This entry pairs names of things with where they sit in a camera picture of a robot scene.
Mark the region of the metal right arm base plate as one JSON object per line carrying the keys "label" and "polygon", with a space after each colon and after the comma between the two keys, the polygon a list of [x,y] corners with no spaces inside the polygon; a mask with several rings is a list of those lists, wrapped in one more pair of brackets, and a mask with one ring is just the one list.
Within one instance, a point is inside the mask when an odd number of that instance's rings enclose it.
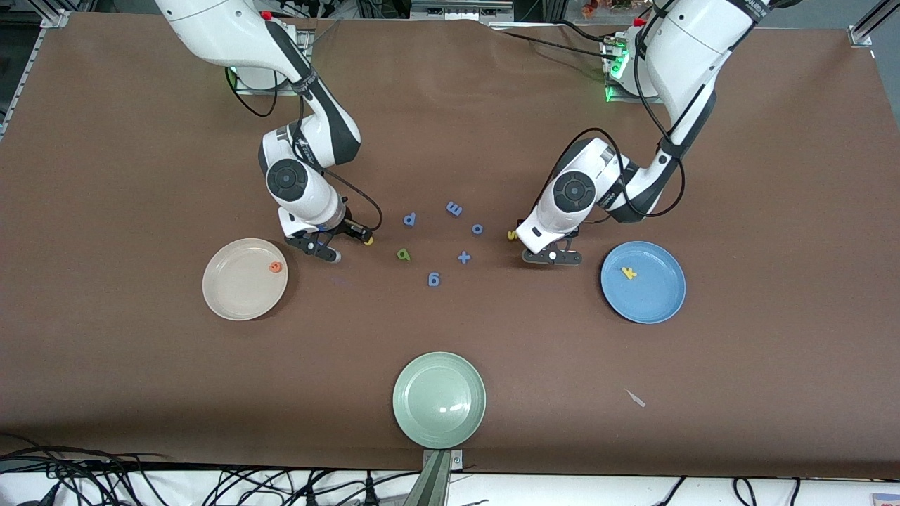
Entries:
{"label": "metal right arm base plate", "polygon": [[[315,30],[302,30],[290,27],[288,32],[295,38],[295,43],[305,57],[311,58],[316,38]],[[264,68],[228,67],[229,83],[238,95],[245,96],[295,96],[290,82],[282,74]]]}

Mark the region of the beige brown plate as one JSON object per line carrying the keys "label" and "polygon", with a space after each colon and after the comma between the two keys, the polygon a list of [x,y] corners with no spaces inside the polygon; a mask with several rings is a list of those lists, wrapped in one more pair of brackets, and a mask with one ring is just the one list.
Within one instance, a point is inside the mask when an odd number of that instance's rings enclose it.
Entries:
{"label": "beige brown plate", "polygon": [[[272,273],[273,261],[283,264]],[[202,294],[209,309],[226,320],[253,320],[270,311],[288,285],[283,253],[266,240],[240,239],[213,255],[202,277]]]}

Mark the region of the pale green plate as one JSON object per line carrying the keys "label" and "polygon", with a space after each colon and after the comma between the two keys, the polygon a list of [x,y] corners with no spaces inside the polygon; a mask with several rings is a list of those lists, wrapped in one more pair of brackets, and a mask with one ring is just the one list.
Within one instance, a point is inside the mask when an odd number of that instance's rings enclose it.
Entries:
{"label": "pale green plate", "polygon": [[487,391],[475,366],[456,353],[424,353],[405,365],[392,392],[393,416],[412,442],[460,448],[481,426]]}

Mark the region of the grey metal background device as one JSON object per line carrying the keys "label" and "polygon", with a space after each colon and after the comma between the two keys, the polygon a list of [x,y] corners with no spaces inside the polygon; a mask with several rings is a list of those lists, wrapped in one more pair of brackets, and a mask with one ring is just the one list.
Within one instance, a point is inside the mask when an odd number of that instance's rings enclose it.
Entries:
{"label": "grey metal background device", "polygon": [[512,0],[411,0],[411,20],[514,22]]}

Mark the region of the brown table cover sheet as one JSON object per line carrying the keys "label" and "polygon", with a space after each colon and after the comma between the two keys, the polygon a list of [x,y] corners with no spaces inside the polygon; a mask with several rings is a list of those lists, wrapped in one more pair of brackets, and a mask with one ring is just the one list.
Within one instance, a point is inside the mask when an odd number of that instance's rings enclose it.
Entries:
{"label": "brown table cover sheet", "polygon": [[[463,447],[479,472],[900,479],[900,129],[843,31],[753,32],[681,204],[582,228],[576,268],[524,263],[507,231],[582,129],[650,162],[655,125],[604,101],[597,63],[471,20],[342,20],[313,58],[362,132],[337,172],[385,223],[371,246],[335,239],[338,264],[284,247],[277,307],[228,321],[203,272],[231,241],[282,240],[257,149],[295,97],[254,117],[158,14],[47,32],[0,141],[0,430],[191,463],[419,468],[392,388],[446,350],[486,384]],[[671,319],[605,300],[602,262],[630,241],[681,265]]]}

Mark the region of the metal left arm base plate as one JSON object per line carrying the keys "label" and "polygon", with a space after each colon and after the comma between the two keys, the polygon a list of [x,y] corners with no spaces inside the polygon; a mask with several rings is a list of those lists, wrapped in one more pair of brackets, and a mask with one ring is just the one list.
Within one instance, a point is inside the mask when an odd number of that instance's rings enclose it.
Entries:
{"label": "metal left arm base plate", "polygon": [[638,91],[650,103],[664,103],[662,89],[670,89],[674,83],[676,68],[668,60],[652,60],[638,54],[638,28],[607,36],[599,43],[600,54],[605,57],[603,74],[605,99],[608,102],[638,103]]}

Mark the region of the blue plate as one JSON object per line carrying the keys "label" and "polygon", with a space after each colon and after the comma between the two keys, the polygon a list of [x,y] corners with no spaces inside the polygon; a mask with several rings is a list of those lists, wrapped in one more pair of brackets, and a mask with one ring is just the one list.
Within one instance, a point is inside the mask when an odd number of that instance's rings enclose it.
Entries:
{"label": "blue plate", "polygon": [[[621,268],[638,273],[626,279]],[[671,319],[687,297],[687,279],[668,250],[655,243],[630,241],[607,254],[598,275],[601,292],[621,317],[652,325]]]}

